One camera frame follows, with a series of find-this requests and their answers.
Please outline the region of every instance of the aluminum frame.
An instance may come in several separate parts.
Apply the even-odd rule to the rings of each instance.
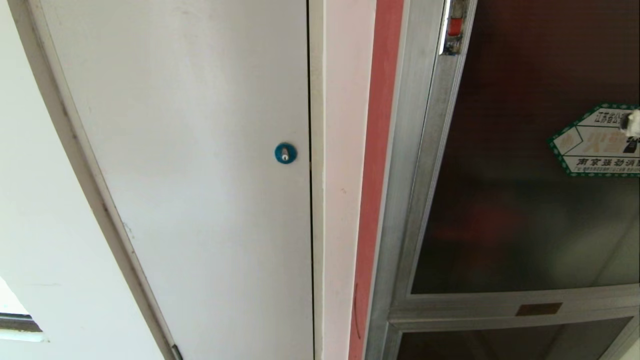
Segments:
[[[17,330],[20,332],[42,332],[31,315],[0,313],[0,330]]]
[[[411,294],[456,104],[477,0],[459,56],[437,55],[448,0],[405,0],[380,241],[365,336],[366,360],[395,360],[403,332],[489,329],[632,317],[602,360],[639,336],[638,284],[505,293]],[[522,304],[562,302],[555,315],[518,316]]]

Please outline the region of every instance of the door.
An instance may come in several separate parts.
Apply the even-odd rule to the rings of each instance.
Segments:
[[[312,359],[305,2],[31,5],[184,359]]]
[[[547,140],[637,108],[638,2],[405,4],[366,358],[619,359],[638,339],[640,152],[572,176]]]

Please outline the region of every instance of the red latch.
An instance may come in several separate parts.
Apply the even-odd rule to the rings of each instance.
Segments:
[[[462,18],[454,18],[449,19],[449,29],[447,30],[447,35],[450,37],[457,37],[462,34]]]

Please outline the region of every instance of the tinted glass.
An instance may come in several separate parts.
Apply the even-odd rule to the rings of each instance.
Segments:
[[[570,177],[547,139],[601,102],[639,102],[639,13],[478,2],[414,293],[638,282],[638,178]]]
[[[402,336],[398,360],[597,360],[629,320],[409,332]]]

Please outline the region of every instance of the door panel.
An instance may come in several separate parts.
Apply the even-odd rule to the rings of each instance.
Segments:
[[[631,318],[509,329],[407,332],[398,360],[598,360]]]
[[[312,359],[304,1],[42,1],[185,359]],[[298,160],[274,159],[280,142]]]
[[[637,283],[638,179],[569,177],[547,139],[601,102],[639,102],[639,12],[478,2],[412,293]]]

